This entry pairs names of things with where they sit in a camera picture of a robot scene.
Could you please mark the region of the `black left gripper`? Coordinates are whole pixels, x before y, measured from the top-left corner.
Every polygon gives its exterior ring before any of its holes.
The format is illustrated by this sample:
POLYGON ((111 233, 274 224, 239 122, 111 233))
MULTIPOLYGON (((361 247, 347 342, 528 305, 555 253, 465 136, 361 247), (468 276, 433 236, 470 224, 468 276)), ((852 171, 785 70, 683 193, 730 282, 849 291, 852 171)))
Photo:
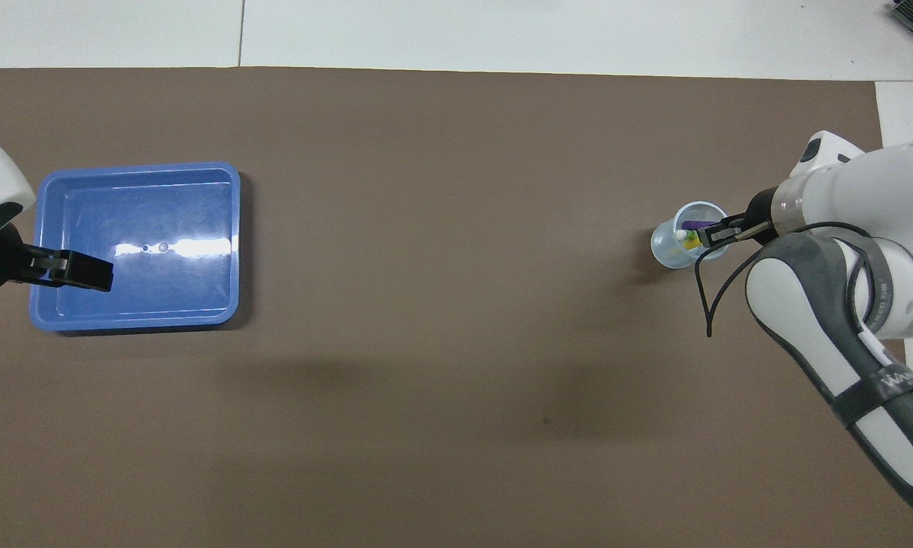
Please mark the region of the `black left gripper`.
MULTIPOLYGON (((14 225, 0 230, 0 288, 8 282, 62 287, 69 263, 58 250, 24 243, 14 225)), ((114 264, 83 253, 71 253, 71 285, 83 290, 110 292, 114 264)))

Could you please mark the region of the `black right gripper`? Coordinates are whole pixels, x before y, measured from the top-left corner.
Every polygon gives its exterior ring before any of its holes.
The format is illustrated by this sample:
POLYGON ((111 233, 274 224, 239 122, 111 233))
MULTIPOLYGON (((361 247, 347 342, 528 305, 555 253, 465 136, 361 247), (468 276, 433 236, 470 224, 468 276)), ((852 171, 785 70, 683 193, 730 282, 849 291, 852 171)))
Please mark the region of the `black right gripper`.
POLYGON ((767 246, 777 239, 779 234, 771 215, 771 206, 776 193, 777 190, 762 190, 749 201, 742 214, 724 216, 719 221, 707 223, 703 228, 699 228, 698 232, 700 233, 702 246, 707 249, 713 249, 723 245, 725 242, 742 241, 739 233, 752 230, 764 223, 766 228, 756 234, 749 235, 746 239, 752 239, 759 243, 760 246, 767 246))

